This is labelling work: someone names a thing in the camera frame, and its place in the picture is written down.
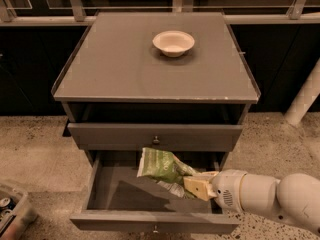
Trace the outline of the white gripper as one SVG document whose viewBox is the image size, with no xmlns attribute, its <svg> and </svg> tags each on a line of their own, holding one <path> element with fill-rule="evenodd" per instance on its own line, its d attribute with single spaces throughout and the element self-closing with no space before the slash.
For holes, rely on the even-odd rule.
<svg viewBox="0 0 320 240">
<path fill-rule="evenodd" d="M 222 209 L 242 212 L 240 192 L 246 174 L 246 171 L 233 169 L 205 171 L 184 177 L 183 181 L 185 189 L 197 198 L 204 201 L 214 198 Z"/>
</svg>

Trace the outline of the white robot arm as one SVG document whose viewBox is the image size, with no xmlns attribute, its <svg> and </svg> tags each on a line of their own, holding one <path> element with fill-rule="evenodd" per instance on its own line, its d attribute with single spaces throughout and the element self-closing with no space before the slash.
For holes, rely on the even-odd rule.
<svg viewBox="0 0 320 240">
<path fill-rule="evenodd" d="M 241 170 L 197 173 L 183 178 L 197 198 L 222 209 L 246 212 L 320 236 L 320 180 L 303 173 L 277 179 Z"/>
</svg>

